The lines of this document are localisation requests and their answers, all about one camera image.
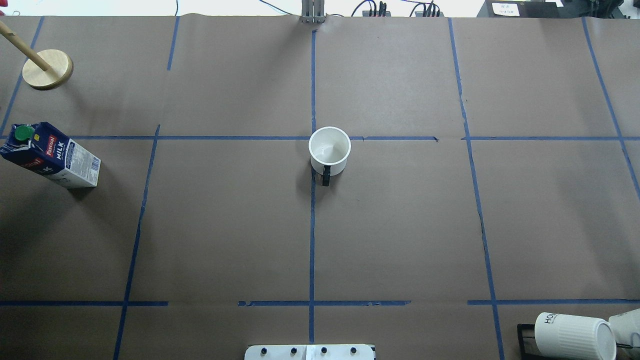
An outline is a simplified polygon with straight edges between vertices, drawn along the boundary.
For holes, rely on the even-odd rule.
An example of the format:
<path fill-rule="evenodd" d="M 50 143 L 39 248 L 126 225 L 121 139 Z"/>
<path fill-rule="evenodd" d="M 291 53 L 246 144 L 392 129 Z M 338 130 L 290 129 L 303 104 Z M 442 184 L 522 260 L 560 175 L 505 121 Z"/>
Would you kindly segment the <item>white pedestal column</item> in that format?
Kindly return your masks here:
<path fill-rule="evenodd" d="M 245 360 L 375 360 L 375 346 L 347 344 L 259 344 L 247 347 Z"/>

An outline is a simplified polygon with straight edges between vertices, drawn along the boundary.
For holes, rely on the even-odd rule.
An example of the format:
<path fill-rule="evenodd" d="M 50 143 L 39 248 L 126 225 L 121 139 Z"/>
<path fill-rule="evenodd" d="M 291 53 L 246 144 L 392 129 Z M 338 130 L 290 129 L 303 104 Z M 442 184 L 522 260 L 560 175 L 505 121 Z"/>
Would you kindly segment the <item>blue white milk carton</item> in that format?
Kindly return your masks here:
<path fill-rule="evenodd" d="M 66 189 L 98 186 L 101 160 L 48 121 L 14 124 L 1 156 Z"/>

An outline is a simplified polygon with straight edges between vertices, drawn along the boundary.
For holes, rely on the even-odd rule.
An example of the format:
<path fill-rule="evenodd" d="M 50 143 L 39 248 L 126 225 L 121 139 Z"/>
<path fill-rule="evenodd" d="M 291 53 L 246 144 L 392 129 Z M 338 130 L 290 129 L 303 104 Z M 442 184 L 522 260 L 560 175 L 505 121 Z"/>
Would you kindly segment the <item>orange black connector box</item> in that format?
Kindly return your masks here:
<path fill-rule="evenodd" d="M 368 4 L 369 9 L 362 10 L 364 18 L 390 18 L 391 12 L 387 9 L 387 3 L 382 0 L 366 0 L 361 5 Z"/>

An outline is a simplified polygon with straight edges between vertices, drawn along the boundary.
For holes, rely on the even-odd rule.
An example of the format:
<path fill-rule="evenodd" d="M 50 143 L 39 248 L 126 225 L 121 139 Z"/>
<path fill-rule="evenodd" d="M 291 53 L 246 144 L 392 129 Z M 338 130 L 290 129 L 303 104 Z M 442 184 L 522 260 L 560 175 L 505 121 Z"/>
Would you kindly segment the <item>black box with label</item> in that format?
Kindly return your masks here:
<path fill-rule="evenodd" d="M 559 19 L 557 2 L 545 0 L 485 0 L 476 18 Z"/>

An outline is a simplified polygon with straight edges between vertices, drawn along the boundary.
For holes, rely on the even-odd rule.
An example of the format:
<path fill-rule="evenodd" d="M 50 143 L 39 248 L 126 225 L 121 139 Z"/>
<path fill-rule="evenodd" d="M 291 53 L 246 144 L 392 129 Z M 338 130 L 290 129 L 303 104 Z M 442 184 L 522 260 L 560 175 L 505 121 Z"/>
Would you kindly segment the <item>white HOME mug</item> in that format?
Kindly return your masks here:
<path fill-rule="evenodd" d="M 610 328 L 614 333 L 615 341 L 620 346 L 638 349 L 640 346 L 640 309 L 630 310 L 621 314 L 610 316 L 608 319 Z"/>

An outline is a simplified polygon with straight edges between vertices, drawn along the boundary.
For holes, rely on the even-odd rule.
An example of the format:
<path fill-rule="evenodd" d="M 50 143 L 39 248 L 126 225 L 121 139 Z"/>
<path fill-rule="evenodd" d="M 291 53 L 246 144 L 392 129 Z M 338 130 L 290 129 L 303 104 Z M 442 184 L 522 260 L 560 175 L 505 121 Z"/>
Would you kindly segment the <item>wooden mug tree stand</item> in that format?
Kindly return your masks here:
<path fill-rule="evenodd" d="M 71 57 L 55 48 L 33 50 L 6 23 L 0 23 L 0 32 L 9 43 L 27 57 L 22 66 L 22 79 L 37 91 L 49 91 L 67 82 L 74 71 Z"/>

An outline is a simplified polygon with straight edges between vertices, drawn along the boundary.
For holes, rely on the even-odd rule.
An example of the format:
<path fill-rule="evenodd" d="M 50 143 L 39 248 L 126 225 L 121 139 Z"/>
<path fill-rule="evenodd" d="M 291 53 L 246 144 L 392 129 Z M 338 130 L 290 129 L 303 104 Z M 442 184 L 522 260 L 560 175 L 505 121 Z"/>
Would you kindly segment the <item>aluminium frame post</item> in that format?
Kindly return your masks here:
<path fill-rule="evenodd" d="M 302 0 L 300 23 L 322 24 L 326 21 L 324 0 Z"/>

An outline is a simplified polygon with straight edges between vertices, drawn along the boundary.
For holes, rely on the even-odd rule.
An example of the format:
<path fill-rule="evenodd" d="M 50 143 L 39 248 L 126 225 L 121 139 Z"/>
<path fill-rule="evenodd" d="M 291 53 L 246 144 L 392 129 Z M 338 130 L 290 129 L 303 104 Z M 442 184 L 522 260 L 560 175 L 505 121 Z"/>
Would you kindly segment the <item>white smiley mug black handle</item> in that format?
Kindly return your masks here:
<path fill-rule="evenodd" d="M 320 175 L 323 187 L 329 187 L 331 177 L 345 170 L 351 150 L 350 137 L 338 127 L 324 126 L 311 134 L 308 141 L 311 168 Z"/>

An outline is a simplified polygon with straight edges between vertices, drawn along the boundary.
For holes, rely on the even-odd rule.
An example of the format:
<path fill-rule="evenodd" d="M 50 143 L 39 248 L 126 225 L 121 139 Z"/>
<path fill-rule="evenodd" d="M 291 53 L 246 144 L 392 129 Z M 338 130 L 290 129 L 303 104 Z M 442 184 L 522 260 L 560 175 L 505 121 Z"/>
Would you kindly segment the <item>white ribbed mug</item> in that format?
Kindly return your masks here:
<path fill-rule="evenodd" d="M 599 317 L 542 312 L 534 323 L 535 344 L 547 358 L 614 360 L 617 340 L 608 321 Z"/>

